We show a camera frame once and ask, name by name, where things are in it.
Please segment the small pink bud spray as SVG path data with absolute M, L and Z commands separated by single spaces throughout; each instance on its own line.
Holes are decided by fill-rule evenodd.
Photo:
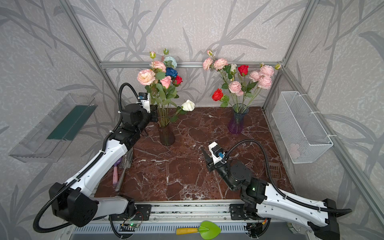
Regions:
M 158 106 L 159 117 L 164 117 L 166 113 L 164 108 L 166 91 L 163 83 L 166 83 L 166 65 L 155 60 L 157 54 L 154 51 L 150 51 L 149 55 L 152 60 L 150 68 L 140 71 L 137 80 L 141 85 L 147 87 L 146 89 L 151 94 L 151 101 Z

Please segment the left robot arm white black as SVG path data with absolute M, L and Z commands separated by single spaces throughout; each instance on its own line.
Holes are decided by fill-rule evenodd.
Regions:
M 133 148 L 147 125 L 157 122 L 158 107 L 129 104 L 121 114 L 119 127 L 106 137 L 98 155 L 65 183 L 55 183 L 50 188 L 51 199 L 48 205 L 56 217 L 77 227 L 83 227 L 95 218 L 133 214 L 134 200 L 129 197 L 92 197 L 96 185 L 110 168 Z

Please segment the white rosebud stem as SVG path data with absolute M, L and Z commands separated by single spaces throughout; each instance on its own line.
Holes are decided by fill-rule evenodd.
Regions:
M 230 73 L 231 74 L 235 74 L 237 71 L 237 65 L 236 64 L 231 64 L 231 70 L 230 70 Z

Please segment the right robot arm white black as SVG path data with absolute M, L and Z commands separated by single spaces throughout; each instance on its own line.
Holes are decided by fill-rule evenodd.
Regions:
M 242 162 L 223 162 L 225 152 L 214 147 L 202 151 L 209 172 L 217 172 L 231 191 L 240 192 L 244 202 L 241 217 L 245 219 L 278 219 L 313 231 L 321 240 L 339 240 L 339 224 L 334 211 L 336 203 L 330 199 L 310 200 L 275 189 L 271 183 L 252 176 L 252 171 Z

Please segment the green stem small red rose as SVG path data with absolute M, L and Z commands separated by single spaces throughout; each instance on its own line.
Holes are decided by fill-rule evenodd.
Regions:
M 178 87 L 181 83 L 183 82 L 183 79 L 182 77 L 180 77 L 179 75 L 177 75 L 173 81 L 173 84 Z

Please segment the white blue flower stem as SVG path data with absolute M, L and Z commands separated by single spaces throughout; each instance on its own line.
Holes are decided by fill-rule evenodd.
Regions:
M 167 68 L 172 68 L 175 70 L 178 66 L 176 59 L 169 55 L 169 49 L 167 48 L 163 50 L 162 61 Z

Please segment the white rose stem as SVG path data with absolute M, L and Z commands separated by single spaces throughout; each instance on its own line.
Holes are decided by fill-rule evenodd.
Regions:
M 181 106 L 176 108 L 176 111 L 169 118 L 171 123 L 176 122 L 179 119 L 179 116 L 186 115 L 189 112 L 192 112 L 195 109 L 195 103 L 190 100 L 184 102 Z

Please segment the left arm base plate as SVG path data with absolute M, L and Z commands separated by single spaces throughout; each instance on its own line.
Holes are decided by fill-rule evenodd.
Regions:
M 152 205 L 132 204 L 120 215 L 121 220 L 148 221 L 150 219 Z

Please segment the dark red rose stem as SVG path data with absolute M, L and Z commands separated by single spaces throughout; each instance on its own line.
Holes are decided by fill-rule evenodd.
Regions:
M 256 86 L 257 82 L 248 77 L 249 66 L 241 65 L 238 67 L 238 77 L 242 86 L 242 91 L 244 93 L 250 93 L 252 89 Z

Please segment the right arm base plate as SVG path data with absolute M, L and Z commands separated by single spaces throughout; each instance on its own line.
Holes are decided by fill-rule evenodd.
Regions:
M 231 220 L 255 220 L 255 217 L 247 214 L 244 210 L 244 204 L 230 204 L 229 212 Z

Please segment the dark glass cup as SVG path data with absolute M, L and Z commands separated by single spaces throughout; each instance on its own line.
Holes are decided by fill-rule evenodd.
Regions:
M 160 137 L 160 143 L 163 146 L 171 146 L 175 140 L 175 134 L 170 127 L 170 121 L 165 120 L 164 124 L 159 124 L 158 125 L 158 132 L 159 132 L 159 137 Z

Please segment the pink rosebud stem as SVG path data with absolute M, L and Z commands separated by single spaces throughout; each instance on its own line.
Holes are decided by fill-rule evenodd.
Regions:
M 159 125 L 161 128 L 164 128 L 169 124 L 169 106 L 176 104 L 173 102 L 173 99 L 177 95 L 176 86 L 173 84 L 173 79 L 170 76 L 166 76 L 157 84 L 157 89 L 159 93 L 159 108 L 160 108 L 160 121 Z

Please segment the purple ribbed glass vase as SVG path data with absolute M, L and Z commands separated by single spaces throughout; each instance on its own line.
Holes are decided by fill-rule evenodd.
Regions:
M 244 117 L 249 112 L 249 108 L 245 104 L 235 104 L 233 106 L 233 117 L 228 124 L 230 133 L 238 135 L 244 128 Z

